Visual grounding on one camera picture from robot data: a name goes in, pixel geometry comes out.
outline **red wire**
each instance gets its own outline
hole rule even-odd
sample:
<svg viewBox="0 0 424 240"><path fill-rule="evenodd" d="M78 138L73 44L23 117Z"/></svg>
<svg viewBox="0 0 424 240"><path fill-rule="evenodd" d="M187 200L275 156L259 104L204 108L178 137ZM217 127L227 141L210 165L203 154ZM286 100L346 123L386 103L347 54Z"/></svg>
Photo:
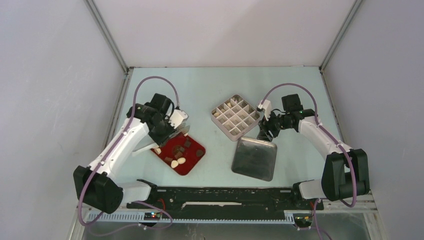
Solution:
<svg viewBox="0 0 424 240"><path fill-rule="evenodd" d="M163 200L162 198L159 198L157 201L158 201L158 202L162 202L163 210L165 211L165 210L166 210L166 208L165 208L165 202L164 202L164 200Z"/></svg>

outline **red tray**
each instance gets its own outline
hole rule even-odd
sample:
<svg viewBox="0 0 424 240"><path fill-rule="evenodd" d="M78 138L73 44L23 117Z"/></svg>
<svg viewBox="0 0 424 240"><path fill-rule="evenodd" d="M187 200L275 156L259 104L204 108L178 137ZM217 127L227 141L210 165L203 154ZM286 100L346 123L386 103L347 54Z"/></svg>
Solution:
<svg viewBox="0 0 424 240"><path fill-rule="evenodd" d="M205 148L200 145L196 140L191 138L190 136L184 136L182 133L178 134L176 137L171 138L165 146L161 147L161 153L157 154L154 149L151 151L158 156L164 163L166 163L169 167L171 167L171 160L165 160L165 158L170 158L172 160L177 160L175 157L176 152L178 152L179 148L184 148L184 152L182 152L182 156L179 158L185 158L185 163L179 164L173 170L179 175L187 175L195 165L202 159L205 155Z"/></svg>

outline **food piece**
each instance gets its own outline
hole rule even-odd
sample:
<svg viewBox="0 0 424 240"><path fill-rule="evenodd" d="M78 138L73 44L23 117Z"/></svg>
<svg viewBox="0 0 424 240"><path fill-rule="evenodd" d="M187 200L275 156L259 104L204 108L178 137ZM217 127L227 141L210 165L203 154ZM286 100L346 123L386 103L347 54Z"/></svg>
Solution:
<svg viewBox="0 0 424 240"><path fill-rule="evenodd" d="M198 157L198 158L203 156L203 154L205 154L205 153L200 149L196 151L196 157Z"/></svg>
<svg viewBox="0 0 424 240"><path fill-rule="evenodd" d="M189 148L192 145L192 142L185 140L184 147Z"/></svg>
<svg viewBox="0 0 424 240"><path fill-rule="evenodd" d="M155 149L153 149L154 150L154 152L157 154L157 155L159 155L159 154L161 154L162 153L162 150L158 147L158 148L155 148Z"/></svg>
<svg viewBox="0 0 424 240"><path fill-rule="evenodd" d="M184 157L180 157L180 158L178 158L177 162L178 162L178 164L183 164L183 163L186 162L186 159Z"/></svg>
<svg viewBox="0 0 424 240"><path fill-rule="evenodd" d="M177 152L176 154L175 154L175 159L179 159L179 158L181 158L183 156L183 153L182 152Z"/></svg>
<svg viewBox="0 0 424 240"><path fill-rule="evenodd" d="M177 154L177 153L181 152L181 151L180 151L180 148L181 148L181 146L179 146L179 145L174 146L174 147L172 148L172 154L173 154L173 155L175 155L175 154Z"/></svg>
<svg viewBox="0 0 424 240"><path fill-rule="evenodd" d="M176 160L173 160L172 162L171 162L171 168L176 168L178 166L178 162L176 161Z"/></svg>

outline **cable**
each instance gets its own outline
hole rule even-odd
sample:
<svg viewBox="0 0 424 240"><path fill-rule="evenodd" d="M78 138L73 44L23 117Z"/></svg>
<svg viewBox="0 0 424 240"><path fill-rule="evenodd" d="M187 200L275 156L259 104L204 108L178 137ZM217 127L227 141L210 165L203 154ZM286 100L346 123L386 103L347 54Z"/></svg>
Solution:
<svg viewBox="0 0 424 240"><path fill-rule="evenodd" d="M309 227L299 227L299 226L297 226L296 224L294 224L293 226L294 226L295 228L297 228L297 230L298 230L298 231L304 231L304 230L317 229L316 227L313 227L313 226L311 226L310 228L309 228ZM327 231L322 230L322 229L320 229L320 231L321 231L322 233L324 233L324 234L327 236L327 238L328 238L328 239L333 240L333 239L331 238L330 234L329 234Z"/></svg>
<svg viewBox="0 0 424 240"><path fill-rule="evenodd" d="M95 168L92 170L91 174L88 176L87 181L85 182L84 186L82 187L82 191L81 191L81 194L80 194L79 200L78 200L78 211L77 212L78 212L78 221L84 227L88 227L88 226L91 226L92 224L94 224L102 216L102 214L103 214L103 212L101 212L91 222L84 222L83 213L82 213L82 211L83 211L83 199L84 199L84 196L86 195L87 188L89 187L89 184L92 181L94 175L96 174L96 172L101 167L102 162L103 163L105 162L106 158L111 154L111 152L115 149L115 147L118 145L118 143L120 142L120 140L124 137L124 133L127 132L128 129L130 128L130 125L133 122L134 114L136 112L136 100L137 100L137 93L139 91L139 88L140 88L140 86L145 81L150 80L150 79L161 79L161 80L167 82L172 87L172 89L173 89L173 91L175 93L176 106L177 106L177 108L179 108L179 106L180 106L180 99L178 97L177 90L174 87L174 85L168 79L166 79L164 77L161 77L161 76L148 76L148 77L146 77L146 78L144 78L143 80L140 81L140 83L135 88L134 97L132 98L131 116L129 117L128 123L126 124L126 126L124 127L122 133L118 136L118 138L116 139L116 141L112 144L112 146L107 150L106 154L98 162L97 166L95 166Z"/></svg>
<svg viewBox="0 0 424 240"><path fill-rule="evenodd" d="M91 235L96 236L96 237L105 237L105 236L109 236L109 235L115 234L115 233L117 233L117 232L119 232L119 231L121 231L121 230L124 230L124 229L126 229L126 228L131 228L131 227L136 227L136 226L137 226L137 227L144 226L144 228L146 228L146 229L161 230L161 229L169 228L169 227L173 224L174 219L171 217L171 215L170 215L169 213L167 213L167 212L165 211L165 209L163 209L163 210L162 210L162 209L160 209L160 208L157 208L157 207L155 207L155 206L153 206L153 205L150 205L150 204L148 204L148 203L145 203L145 202L143 202L143 201L134 201L134 203L142 204L142 205L144 205L144 206L146 206L146 207L149 207L149 208L151 208L151 209L154 209L154 210L158 210L158 211L160 211L161 213L165 214L165 215L169 218L170 223L169 223L168 225L166 225L166 226L161 226L161 227L151 227L151 226L143 225L143 224L141 224L141 223L133 223L133 224L128 224L128 225L125 225L125 226L120 227L120 228L118 228L118 229L115 229L115 230L110 231L110 232L108 232L108 233L101 233L101 234L99 234L99 233L95 233L95 232L92 232L92 230L91 230L91 226L90 226L90 227L88 228L88 232L89 232Z"/></svg>
<svg viewBox="0 0 424 240"><path fill-rule="evenodd" d="M164 200L163 200L162 198L159 198L159 200L157 200L157 201L159 201L159 202L161 202L161 203L162 203L163 210L165 211L165 210L166 210L166 206L165 206L165 202L164 202Z"/></svg>
<svg viewBox="0 0 424 240"><path fill-rule="evenodd" d="M310 201L309 204L310 204L310 207L312 208L311 216L310 216L312 218L315 215L314 214L314 204L312 203L312 201Z"/></svg>
<svg viewBox="0 0 424 240"><path fill-rule="evenodd" d="M313 221L315 222L315 228L316 228L316 232L318 233L318 237L319 237L319 239L320 240L323 240L323 237L321 236L321 233L320 233L320 227L318 227L318 220L317 220L317 214L316 214L316 211L317 211L317 204L318 204L318 202L320 202L321 200L319 199L319 198L317 198L316 200L315 200L315 203L313 204Z"/></svg>
<svg viewBox="0 0 424 240"><path fill-rule="evenodd" d="M321 199L317 198L315 200L315 203L313 204L312 216L313 216L313 222L315 223L315 227L313 227L313 226L312 227L299 227L299 226L296 225L296 223L294 224L294 227L296 227L298 231L299 230L315 229L316 232L318 233L318 237L319 237L320 240L323 240L323 236L321 236L321 233L324 233L328 237L328 239L333 240L328 232L326 232L325 230L320 229L318 227L317 216L316 216L315 213L316 213L316 210L317 210L317 205L320 201L321 201Z"/></svg>
<svg viewBox="0 0 424 240"><path fill-rule="evenodd" d="M171 104L172 104L172 110L171 110L171 114L169 115L169 118L171 118L171 116L172 116L172 114L174 113L174 110L175 110L174 102L171 101Z"/></svg>
<svg viewBox="0 0 424 240"><path fill-rule="evenodd" d="M289 83L289 82L288 83L282 83L282 84L279 84L279 85L271 88L271 90L269 90L269 92L262 99L262 101L260 102L260 104L263 104L265 102L265 100L268 98L268 96L271 94L272 91L274 91L275 89L277 89L279 87L282 87L282 86L295 86L295 87L301 88L301 89L303 89L310 96L310 98L312 99L312 102L313 102L314 110L315 110L314 117L315 117L315 123L316 123L316 125L319 127L319 129L321 129L334 142L334 144L336 144L336 147L339 148L343 152L344 157L346 158L347 164L349 165L349 169L350 169L350 177L352 178L353 196L352 196L352 203L351 204L348 204L343 199L341 199L340 201L342 203L344 203L346 206L348 206L350 208L353 208L355 206L356 202L357 202L357 194L358 193L357 193L357 180L356 180L356 177L355 177L355 171L354 171L354 166L352 164L352 159L348 155L348 153L346 152L345 148L340 145L339 141L329 131L327 131L327 129L325 129L322 125L320 125L320 121L318 120L317 101L315 101L315 98L312 95L312 93L309 90L307 90L305 87L303 87L303 86L301 86L299 84Z"/></svg>
<svg viewBox="0 0 424 240"><path fill-rule="evenodd" d="M271 112L274 112L274 111L279 111L280 113L282 113L282 114L285 114L286 112L285 111L281 111L280 109L278 109L278 108L275 108L275 109L273 109L273 110L271 110Z"/></svg>

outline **light blue table surface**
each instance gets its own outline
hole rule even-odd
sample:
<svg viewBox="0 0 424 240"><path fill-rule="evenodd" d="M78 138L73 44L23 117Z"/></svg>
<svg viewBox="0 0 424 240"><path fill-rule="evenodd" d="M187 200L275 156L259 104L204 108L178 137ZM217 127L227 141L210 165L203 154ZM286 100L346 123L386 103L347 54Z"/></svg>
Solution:
<svg viewBox="0 0 424 240"><path fill-rule="evenodd" d="M178 175L150 151L135 157L130 156L118 173L118 182L144 179L159 186L291 187L297 182L321 178L324 159L294 129L281 131L279 137L273 141L278 150L272 181L231 171L237 142L231 141L212 122L211 111L235 94L256 106L272 87L281 83L296 83L307 88L316 99L318 114L324 126L340 137L318 67L135 68L117 128L123 125L125 115L132 106L137 84L148 76L161 76L175 85L180 97L180 107L189 115L189 135L206 148L206 154L185 176ZM151 79L141 86L137 102L149 102L154 93L166 95L175 101L174 92L166 82ZM310 97L294 86L280 87L268 99L273 108L283 110L281 97L289 94L299 94L303 107L313 109ZM256 138L258 132L259 127L256 126L245 136Z"/></svg>

